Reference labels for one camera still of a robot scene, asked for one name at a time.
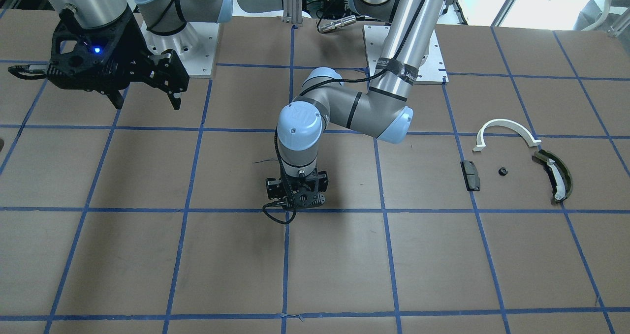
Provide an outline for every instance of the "white curved object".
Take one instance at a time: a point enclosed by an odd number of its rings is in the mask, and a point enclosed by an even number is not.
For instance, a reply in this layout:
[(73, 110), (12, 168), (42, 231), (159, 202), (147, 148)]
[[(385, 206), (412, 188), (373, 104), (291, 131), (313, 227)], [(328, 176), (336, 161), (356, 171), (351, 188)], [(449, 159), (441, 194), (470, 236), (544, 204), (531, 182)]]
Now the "white curved object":
[(483, 134), (487, 128), (492, 126), (503, 126), (518, 132), (518, 134), (525, 139), (527, 146), (529, 147), (539, 146), (542, 143), (541, 140), (534, 139), (531, 132), (529, 132), (529, 130), (527, 130), (523, 125), (515, 121), (508, 119), (493, 119), (483, 124), (481, 130), (477, 133), (477, 146), (472, 149), (473, 152), (479, 152), (486, 147), (486, 141), (483, 138)]

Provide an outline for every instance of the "metal base plate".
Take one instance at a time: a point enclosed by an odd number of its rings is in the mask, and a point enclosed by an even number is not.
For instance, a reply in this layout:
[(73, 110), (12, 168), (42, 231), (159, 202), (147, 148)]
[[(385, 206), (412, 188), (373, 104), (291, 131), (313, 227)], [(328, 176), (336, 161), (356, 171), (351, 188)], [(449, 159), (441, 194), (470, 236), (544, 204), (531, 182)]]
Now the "metal base plate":
[[(191, 78), (212, 78), (214, 58), (219, 43), (218, 23), (191, 23), (199, 35), (199, 42), (195, 49), (180, 54), (180, 59)], [(142, 23), (142, 34), (147, 35), (146, 23)]]
[[(370, 76), (376, 71), (376, 61), (382, 54), (383, 42), (389, 34), (389, 27), (380, 25), (364, 25), (363, 38), (365, 39), (365, 54), (370, 68)], [(431, 34), (429, 54), (425, 63), (419, 68), (417, 85), (441, 85), (448, 83), (448, 74), (444, 59), (441, 56), (440, 45), (437, 42), (435, 30)]]

